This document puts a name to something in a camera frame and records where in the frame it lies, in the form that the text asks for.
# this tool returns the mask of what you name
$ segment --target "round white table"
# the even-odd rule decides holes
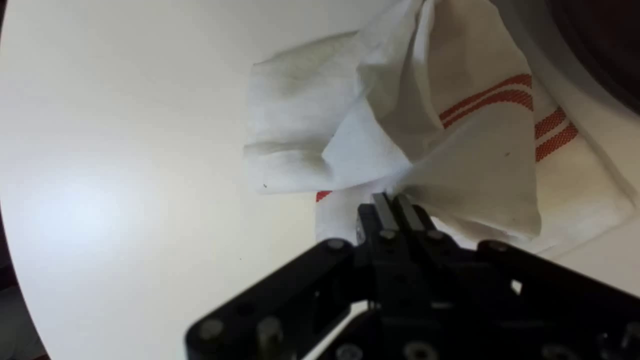
[[[313,242],[312,193],[246,182],[248,69],[388,2],[7,3],[0,203],[54,360],[184,357],[196,317]],[[634,288],[638,230],[561,261]]]

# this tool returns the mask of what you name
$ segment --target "white table surface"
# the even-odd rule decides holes
[[[310,193],[243,178],[248,67],[388,2],[9,2],[0,202],[54,360],[184,357],[190,321],[313,242]],[[640,294],[634,234],[560,261]]]

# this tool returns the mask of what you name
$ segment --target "striped dish towel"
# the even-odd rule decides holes
[[[249,87],[251,179],[322,190],[317,239],[356,242],[372,191],[409,193],[465,246],[535,251],[565,251],[630,213],[488,0],[394,2],[356,33],[257,64]]]

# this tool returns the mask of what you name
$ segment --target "red stripe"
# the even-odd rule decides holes
[[[465,107],[464,111],[458,111],[453,118],[443,122],[443,127],[452,126],[453,122],[458,122],[460,118],[467,116],[470,111],[475,111],[475,109],[479,109],[484,106],[497,104],[497,102],[511,102],[511,104],[523,106],[526,109],[533,109],[531,94],[527,94],[523,90],[502,90],[502,92],[495,92],[495,94],[490,94],[490,96],[482,97],[479,102],[475,102],[474,106]]]
[[[332,193],[332,191],[317,191],[315,202],[322,202],[322,197],[325,197],[328,193]]]
[[[530,75],[530,74],[517,74],[517,75],[507,77],[507,80],[503,80],[503,82],[500,82],[500,84],[495,84],[495,85],[492,85],[492,87],[488,87],[488,90],[484,90],[484,92],[478,92],[478,94],[474,94],[474,96],[467,96],[467,97],[464,97],[462,102],[453,104],[452,107],[443,109],[443,111],[439,114],[439,120],[446,122],[452,114],[456,114],[456,111],[462,109],[464,106],[467,106],[467,104],[484,97],[486,94],[490,94],[490,92],[494,92],[494,90],[497,90],[497,87],[513,85],[513,84],[521,84],[521,85],[531,87],[531,75]]]
[[[565,145],[575,135],[577,127],[573,123],[568,123],[561,132],[557,132],[554,138],[542,141],[535,147],[535,161],[542,161],[546,155],[554,153],[557,147]]]
[[[546,116],[542,122],[535,123],[535,138],[546,135],[550,129],[560,126],[565,120],[565,114],[561,107],[555,107],[550,116]]]

